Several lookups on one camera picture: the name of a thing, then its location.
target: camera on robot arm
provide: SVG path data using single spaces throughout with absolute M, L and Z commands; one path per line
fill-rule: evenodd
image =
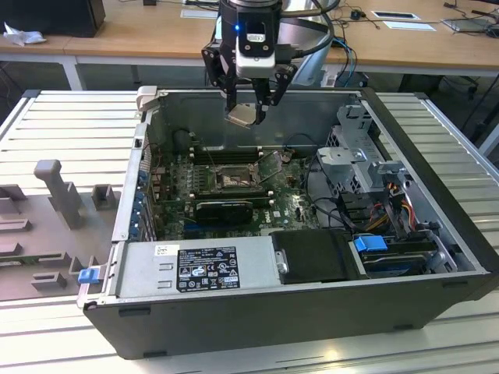
M 293 60 L 328 48 L 334 29 L 327 12 L 338 6 L 334 0 L 327 7 L 286 12 L 281 0 L 221 0 L 221 40 L 214 35 L 202 50 L 208 78 L 226 99 L 226 118 L 243 127 L 259 125 L 270 106 L 281 101 L 298 68 Z M 328 36 L 313 48 L 300 50 L 290 44 L 279 44 L 279 25 L 283 18 L 323 16 Z M 238 104 L 237 86 L 251 85 L 254 106 Z

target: black device on desk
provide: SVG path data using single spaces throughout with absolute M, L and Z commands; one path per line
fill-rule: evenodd
M 104 22 L 102 0 L 2 0 L 0 20 L 43 34 L 93 37 Z

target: power supply label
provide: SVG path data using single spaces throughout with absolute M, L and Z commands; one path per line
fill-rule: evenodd
M 239 288 L 235 247 L 181 249 L 177 255 L 180 292 Z

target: metal extrusion rail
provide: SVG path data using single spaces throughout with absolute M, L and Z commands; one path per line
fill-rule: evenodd
M 45 97 L 44 100 L 47 100 L 45 103 L 50 103 L 50 100 L 59 103 L 46 107 L 57 109 L 56 111 L 34 111 L 31 108 L 24 108 L 28 104 L 26 102 L 19 104 L 21 108 L 18 109 L 24 110 L 24 113 L 29 116 L 36 117 L 30 120 L 34 121 L 30 123 L 33 126 L 58 125 L 60 129 L 68 129 L 65 133 L 66 140 L 59 137 L 57 142 L 65 144 L 62 155 L 71 157 L 71 154 L 80 150 L 76 147 L 76 143 L 72 143 L 77 140 L 76 137 L 81 137 L 80 131 L 68 137 L 67 131 L 74 129 L 74 125 L 79 126 L 81 133 L 87 134 L 88 137 L 81 140 L 85 144 L 92 144 L 93 141 L 102 139 L 96 134 L 104 136 L 108 134 L 104 129 L 110 129 L 102 126 L 103 122 L 100 122 L 100 119 L 92 118 L 92 115 L 88 113 L 85 114 L 86 118 L 81 118 L 83 112 L 78 109 L 85 108 L 88 98 L 85 95 L 91 94 L 102 96 L 103 103 L 111 101 L 114 104 L 118 99 L 121 100 L 127 96 L 121 96 L 121 93 L 105 92 L 42 92 L 39 97 Z M 128 96 L 134 97 L 134 93 L 128 93 Z M 430 101 L 420 100 L 411 94 L 399 93 L 380 94 L 380 98 L 487 235 L 491 244 L 497 247 L 499 240 L 494 241 L 494 239 L 499 231 L 499 207 L 497 209 L 494 207 L 499 204 L 499 188 L 495 182 L 499 178 L 497 178 L 495 169 L 459 135 L 455 127 Z M 24 100 L 31 104 L 40 102 L 34 99 Z M 64 108 L 72 109 L 63 113 Z M 134 125 L 131 122 L 136 123 L 136 113 L 132 109 L 123 111 L 103 109 L 99 116 L 121 115 L 119 114 L 121 112 L 124 118 L 117 121 L 122 121 L 124 129 L 132 129 Z M 58 120 L 50 121 L 50 124 L 43 122 L 47 119 L 54 119 L 54 115 L 57 115 Z M 10 123 L 11 126 L 18 126 L 16 132 L 21 133 L 20 124 L 26 125 L 24 121 L 16 124 Z M 37 127 L 37 129 L 55 128 Z M 5 130 L 5 124 L 0 128 L 0 136 L 2 130 Z M 129 150 L 130 140 L 126 137 L 119 139 L 125 139 L 122 146 L 116 144 L 98 152 L 94 150 L 95 155 L 88 153 L 87 157 L 101 160 L 104 158 L 103 154 L 106 154 L 105 159 L 116 160 L 110 156 L 112 153 L 118 153 L 118 150 L 123 152 Z M 25 139 L 11 138 L 7 141 L 8 147 L 15 146 L 17 141 L 23 141 L 24 146 L 17 148 L 19 153 L 16 155 L 27 157 L 26 160 L 19 160 L 19 162 L 33 162 L 34 160 L 29 158 L 30 154 L 38 155 L 40 152 L 46 152 L 47 149 L 46 146 L 41 145 L 44 141 L 40 139 L 37 141 L 37 148 L 31 148 L 31 150 L 37 150 L 36 153 L 22 150 L 26 149 L 26 145 L 34 144 L 33 139 L 26 142 Z M 115 142 L 116 140 L 106 139 L 105 141 Z M 5 150 L 3 142 L 0 143 L 0 149 Z M 0 157 L 4 157 L 2 155 L 5 156 L 5 153 L 0 152 Z M 12 159 L 2 158 L 0 165 L 3 165 L 5 161 L 9 164 L 9 160 Z M 117 170 L 116 174 L 120 174 L 121 168 Z M 31 182 L 27 179 L 27 185 L 24 188 L 27 188 Z M 80 188 L 84 187 L 85 183 L 80 184 Z M 29 188 L 33 188 L 33 192 L 39 189 L 35 185 Z M 98 368 L 99 372 L 162 374 L 187 372 L 199 374 L 243 372 L 272 374 L 284 372 L 316 374 L 326 372 L 341 374 L 492 373 L 497 372 L 499 367 L 499 292 L 494 291 L 478 302 L 463 302 L 455 305 L 422 330 L 154 358 L 135 362 L 123 360 L 116 355 L 112 346 L 76 307 L 74 297 L 5 302 L 0 303 L 0 352 L 2 353 L 0 372 L 9 374 L 24 374 L 30 371 L 83 373 L 88 372 L 92 367 Z
M 121 191 L 140 113 L 134 91 L 42 91 L 23 97 L 0 127 L 0 185 L 48 193 L 33 175 L 38 160 L 62 162 L 78 192 L 96 184 Z

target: blue cable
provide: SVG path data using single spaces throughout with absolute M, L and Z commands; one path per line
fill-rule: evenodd
M 343 87 L 347 87 L 347 85 L 349 84 L 350 79 L 353 76 L 353 71 L 354 71 L 354 68 L 355 68 L 355 62 L 354 62 L 354 57 L 353 57 L 352 49 L 347 44 L 345 44 L 343 41 L 341 41 L 339 39 L 335 39 L 335 40 L 336 40 L 336 42 L 338 44 L 340 44 L 349 53 L 350 73 L 349 73 L 349 77 L 345 81 L 345 84 L 343 85 Z

